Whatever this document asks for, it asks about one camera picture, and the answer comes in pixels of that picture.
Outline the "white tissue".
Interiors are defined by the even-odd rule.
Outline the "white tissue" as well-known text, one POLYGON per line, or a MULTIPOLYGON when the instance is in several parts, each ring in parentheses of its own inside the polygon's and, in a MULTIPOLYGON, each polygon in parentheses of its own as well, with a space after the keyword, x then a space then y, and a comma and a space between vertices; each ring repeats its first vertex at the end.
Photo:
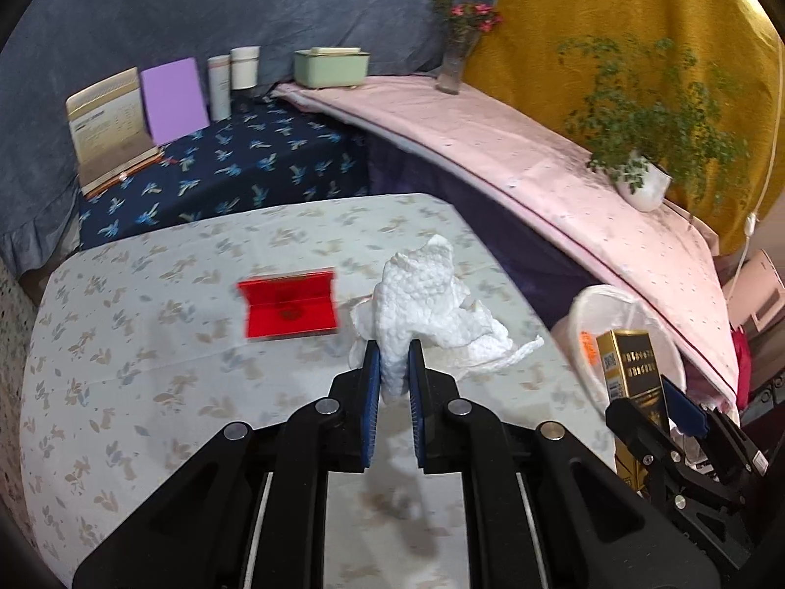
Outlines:
POLYGON ((394 402, 411 390, 409 348, 421 341, 435 368, 456 379, 489 374, 521 362, 543 347, 540 335, 516 341, 508 328, 455 274, 454 247, 431 237, 416 250, 404 250, 385 264, 382 279, 349 310, 357 364, 363 346, 374 341, 381 351, 381 395, 394 402))

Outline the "black gold cigarette box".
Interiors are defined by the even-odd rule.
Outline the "black gold cigarette box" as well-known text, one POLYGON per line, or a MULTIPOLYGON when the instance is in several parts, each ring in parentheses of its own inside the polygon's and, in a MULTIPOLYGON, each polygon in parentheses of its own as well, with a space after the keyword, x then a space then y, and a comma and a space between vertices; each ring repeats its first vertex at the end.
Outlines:
MULTIPOLYGON (((644 330, 611 330, 596 338, 610 402, 629 399, 649 423, 669 436, 661 371, 651 337, 644 330)), ((637 495, 648 499, 648 467, 616 439, 617 475, 637 495)))

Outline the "red box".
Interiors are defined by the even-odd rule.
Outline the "red box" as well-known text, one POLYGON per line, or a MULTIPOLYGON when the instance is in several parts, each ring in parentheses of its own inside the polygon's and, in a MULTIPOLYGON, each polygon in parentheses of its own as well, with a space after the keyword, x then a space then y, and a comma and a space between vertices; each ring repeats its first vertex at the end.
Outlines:
POLYGON ((281 339, 338 330, 332 268, 265 275, 237 283, 246 303, 246 336, 281 339))

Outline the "orange plastic bag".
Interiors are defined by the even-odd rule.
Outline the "orange plastic bag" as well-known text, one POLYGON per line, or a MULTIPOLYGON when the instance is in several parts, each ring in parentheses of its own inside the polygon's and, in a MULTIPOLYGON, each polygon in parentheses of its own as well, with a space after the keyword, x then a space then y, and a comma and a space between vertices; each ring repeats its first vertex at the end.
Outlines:
POLYGON ((587 360, 591 366, 597 366, 600 362, 600 355, 598 345, 596 345, 596 336, 592 335, 591 332, 582 331, 579 334, 579 341, 584 359, 587 360))

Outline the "white trash bin with liner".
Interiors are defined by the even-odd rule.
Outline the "white trash bin with liner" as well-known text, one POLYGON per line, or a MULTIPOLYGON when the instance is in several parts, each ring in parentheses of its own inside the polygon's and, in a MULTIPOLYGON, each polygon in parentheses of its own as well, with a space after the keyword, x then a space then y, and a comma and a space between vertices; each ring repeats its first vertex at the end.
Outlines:
POLYGON ((551 334, 616 436, 653 424, 690 437, 707 414, 686 395, 684 364, 654 310, 608 285, 581 291, 551 334))

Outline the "red cloth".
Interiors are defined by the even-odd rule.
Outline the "red cloth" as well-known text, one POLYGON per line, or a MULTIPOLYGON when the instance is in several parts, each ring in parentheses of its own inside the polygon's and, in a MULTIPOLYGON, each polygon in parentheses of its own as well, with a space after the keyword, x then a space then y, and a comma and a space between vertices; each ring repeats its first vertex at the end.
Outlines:
POLYGON ((752 381, 752 351, 748 336, 742 328, 733 328, 732 342, 738 366, 737 407, 744 411, 748 407, 752 381))

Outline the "pink appliance box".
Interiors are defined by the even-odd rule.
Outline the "pink appliance box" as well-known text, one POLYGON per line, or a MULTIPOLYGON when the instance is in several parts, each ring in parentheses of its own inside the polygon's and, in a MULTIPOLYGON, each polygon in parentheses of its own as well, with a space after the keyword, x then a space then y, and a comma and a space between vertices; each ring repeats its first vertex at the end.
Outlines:
POLYGON ((784 280, 765 250, 746 259, 736 281, 723 285, 733 328, 742 328, 752 354, 751 389, 784 369, 784 280))

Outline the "navy floral cloth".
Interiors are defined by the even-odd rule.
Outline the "navy floral cloth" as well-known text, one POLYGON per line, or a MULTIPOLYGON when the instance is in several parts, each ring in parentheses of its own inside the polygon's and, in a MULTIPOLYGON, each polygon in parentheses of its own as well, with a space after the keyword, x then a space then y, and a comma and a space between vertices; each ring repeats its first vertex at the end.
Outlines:
POLYGON ((365 133, 265 97, 185 135, 162 158, 78 201, 80 247, 220 215, 370 191, 365 133))

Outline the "pink cloth cover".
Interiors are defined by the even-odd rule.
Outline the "pink cloth cover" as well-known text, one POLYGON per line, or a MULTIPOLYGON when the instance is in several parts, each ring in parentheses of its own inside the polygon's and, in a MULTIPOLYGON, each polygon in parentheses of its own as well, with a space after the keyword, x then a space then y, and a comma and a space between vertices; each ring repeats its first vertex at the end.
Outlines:
POLYGON ((608 285, 632 291, 696 370, 693 390, 737 403, 727 302, 700 224, 677 206, 641 213, 591 172, 587 150, 472 86, 371 76, 354 88, 277 85, 274 96, 391 141, 499 202, 608 285))

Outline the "potted green fern plant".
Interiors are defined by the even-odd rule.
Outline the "potted green fern plant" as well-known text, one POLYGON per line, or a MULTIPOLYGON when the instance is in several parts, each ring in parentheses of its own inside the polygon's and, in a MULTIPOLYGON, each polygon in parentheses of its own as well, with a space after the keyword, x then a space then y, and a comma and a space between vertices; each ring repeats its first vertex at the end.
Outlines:
POLYGON ((589 170, 636 194, 644 167, 657 167, 692 210, 748 190, 751 148, 727 119, 742 84, 717 62, 669 37, 632 35, 568 37, 557 54, 564 67, 592 67, 591 88, 564 120, 588 149, 589 170))

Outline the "mint green tissue box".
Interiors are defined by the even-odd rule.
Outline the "mint green tissue box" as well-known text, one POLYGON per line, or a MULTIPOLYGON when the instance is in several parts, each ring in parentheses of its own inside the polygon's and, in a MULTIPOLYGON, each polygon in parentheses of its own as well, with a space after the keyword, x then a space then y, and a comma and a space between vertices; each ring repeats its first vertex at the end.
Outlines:
POLYGON ((309 89, 351 88, 365 82, 370 54, 358 47, 313 47, 294 54, 294 81, 309 89))

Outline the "tall white tube bottle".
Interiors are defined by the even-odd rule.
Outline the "tall white tube bottle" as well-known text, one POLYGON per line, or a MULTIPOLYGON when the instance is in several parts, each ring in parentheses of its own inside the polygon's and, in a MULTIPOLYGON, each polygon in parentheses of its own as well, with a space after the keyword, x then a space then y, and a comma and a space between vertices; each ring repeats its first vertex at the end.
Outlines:
POLYGON ((227 120, 232 113, 230 56, 228 54, 219 54, 208 58, 208 88, 211 121, 227 120))

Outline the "glass vase with red flowers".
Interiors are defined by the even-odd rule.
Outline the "glass vase with red flowers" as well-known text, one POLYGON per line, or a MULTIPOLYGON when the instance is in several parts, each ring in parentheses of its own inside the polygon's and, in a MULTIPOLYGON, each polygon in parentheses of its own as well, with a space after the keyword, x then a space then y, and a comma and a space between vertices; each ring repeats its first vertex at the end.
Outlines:
POLYGON ((499 26, 501 13, 495 5, 478 1, 431 1, 445 27, 445 53, 435 88, 445 94, 458 94, 467 58, 480 36, 499 26))

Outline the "open book on stand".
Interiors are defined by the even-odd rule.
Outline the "open book on stand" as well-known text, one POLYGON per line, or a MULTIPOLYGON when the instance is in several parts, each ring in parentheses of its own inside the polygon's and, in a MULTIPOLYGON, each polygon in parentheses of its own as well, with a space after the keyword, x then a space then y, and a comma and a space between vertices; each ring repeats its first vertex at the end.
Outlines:
POLYGON ((81 193, 100 193, 161 156, 146 126, 136 68, 116 73, 65 100, 81 193))

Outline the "blue denim backdrop cloth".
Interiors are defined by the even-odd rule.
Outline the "blue denim backdrop cloth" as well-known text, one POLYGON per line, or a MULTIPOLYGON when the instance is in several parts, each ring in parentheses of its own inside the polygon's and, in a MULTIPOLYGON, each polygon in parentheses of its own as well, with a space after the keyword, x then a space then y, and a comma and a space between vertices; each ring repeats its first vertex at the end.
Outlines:
POLYGON ((75 210, 71 94, 237 47, 260 49, 262 85, 288 77, 303 48, 366 49, 377 75, 441 57, 431 0, 1 0, 1 20, 1 256, 17 275, 49 261, 75 210))

